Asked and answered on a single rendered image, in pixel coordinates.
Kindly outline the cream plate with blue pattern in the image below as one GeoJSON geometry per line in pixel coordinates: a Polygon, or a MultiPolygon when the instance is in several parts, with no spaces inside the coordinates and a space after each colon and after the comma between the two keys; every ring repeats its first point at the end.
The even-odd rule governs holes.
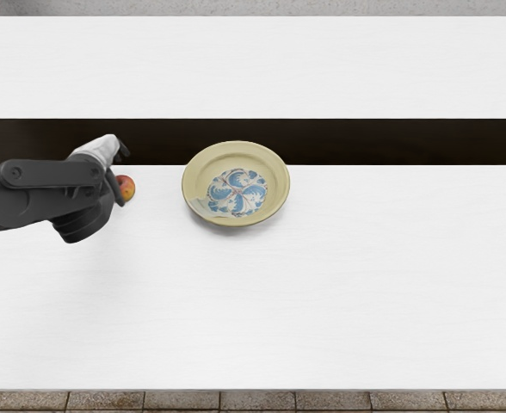
{"type": "Polygon", "coordinates": [[[290,186],[283,160],[249,141],[208,146],[189,161],[182,175],[182,194],[192,212],[226,227],[269,219],[284,205],[290,186]]]}

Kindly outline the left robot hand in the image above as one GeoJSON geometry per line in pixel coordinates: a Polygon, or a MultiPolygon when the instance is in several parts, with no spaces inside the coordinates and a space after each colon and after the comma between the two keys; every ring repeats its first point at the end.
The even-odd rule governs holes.
{"type": "Polygon", "coordinates": [[[104,180],[114,193],[115,203],[123,207],[126,201],[121,194],[120,184],[117,182],[111,166],[114,161],[119,162],[122,157],[129,157],[130,154],[128,148],[114,134],[105,134],[79,146],[70,154],[68,160],[84,159],[99,163],[103,168],[104,180]]]}

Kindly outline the red and yellow apple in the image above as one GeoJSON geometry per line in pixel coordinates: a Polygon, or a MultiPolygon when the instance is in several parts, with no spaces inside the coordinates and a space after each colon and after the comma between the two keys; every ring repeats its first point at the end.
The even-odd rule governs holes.
{"type": "Polygon", "coordinates": [[[130,176],[127,175],[117,175],[115,179],[120,190],[121,198],[125,203],[127,203],[135,195],[135,182],[130,176]]]}

